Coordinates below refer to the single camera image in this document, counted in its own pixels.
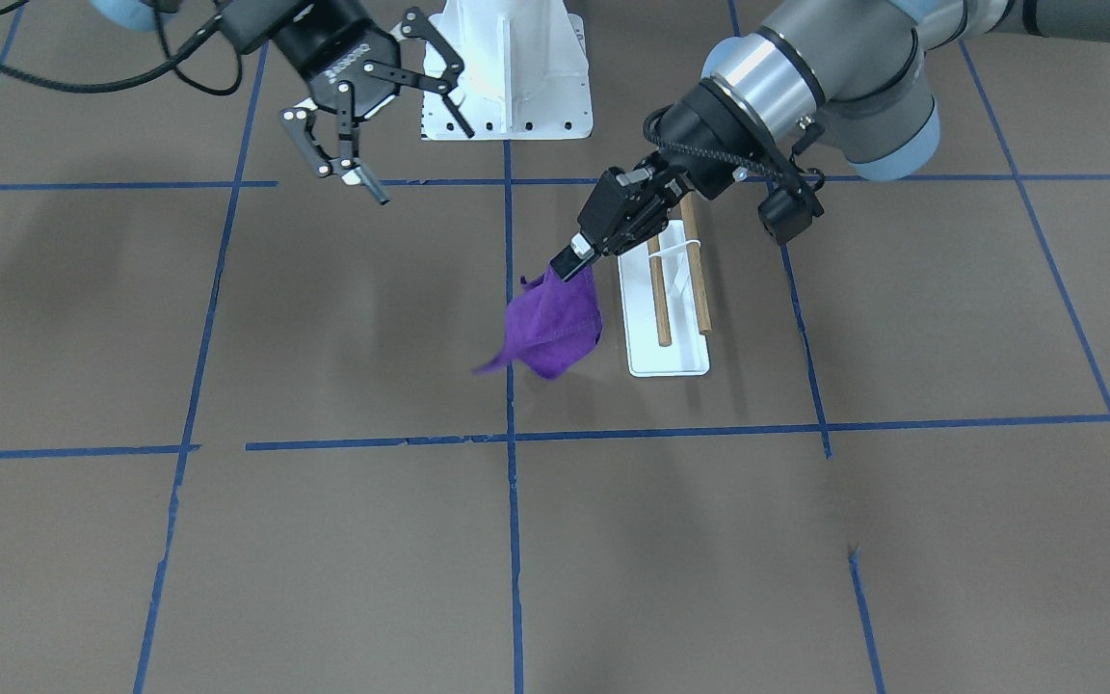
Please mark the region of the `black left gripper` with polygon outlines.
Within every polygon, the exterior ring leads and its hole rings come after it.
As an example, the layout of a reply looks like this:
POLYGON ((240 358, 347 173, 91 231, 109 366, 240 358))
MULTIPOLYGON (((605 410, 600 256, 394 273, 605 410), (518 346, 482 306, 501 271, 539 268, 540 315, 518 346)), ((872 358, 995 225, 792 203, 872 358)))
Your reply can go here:
POLYGON ((692 185, 682 167, 644 165, 630 172, 610 168, 583 203, 581 232, 551 259, 562 282, 571 282, 602 257, 626 254, 659 234, 692 185))

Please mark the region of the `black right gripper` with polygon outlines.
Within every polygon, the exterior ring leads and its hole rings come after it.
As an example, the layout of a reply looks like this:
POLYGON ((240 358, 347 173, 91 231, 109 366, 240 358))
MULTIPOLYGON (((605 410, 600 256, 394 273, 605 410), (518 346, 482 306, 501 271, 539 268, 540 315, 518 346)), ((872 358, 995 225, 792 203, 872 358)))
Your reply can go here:
POLYGON ((465 62, 422 9, 408 8, 391 36, 361 1, 307 1, 278 27, 272 41, 307 87, 309 97, 280 111, 280 123, 305 165, 316 177, 339 177, 365 190, 379 205, 391 201, 386 187, 359 153, 361 120, 367 120, 400 93, 400 87, 435 93, 463 135, 472 127, 451 93, 465 62), (400 66, 402 40, 423 40, 443 62, 438 76, 400 66), (317 111, 335 115, 335 147, 317 140, 317 111))

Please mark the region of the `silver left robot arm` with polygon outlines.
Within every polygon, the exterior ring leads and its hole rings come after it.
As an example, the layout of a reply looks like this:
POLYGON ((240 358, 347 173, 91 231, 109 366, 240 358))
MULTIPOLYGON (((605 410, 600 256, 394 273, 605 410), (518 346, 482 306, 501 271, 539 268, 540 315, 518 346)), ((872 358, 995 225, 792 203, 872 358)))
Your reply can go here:
POLYGON ((926 54, 991 32, 1110 43, 1110 1, 784 1, 647 115, 652 153, 601 175, 552 273, 643 247, 687 195, 714 200, 751 174, 771 183, 763 228, 788 243, 824 212, 821 175, 797 162, 807 147, 824 140, 867 180, 919 171, 941 137, 926 54))

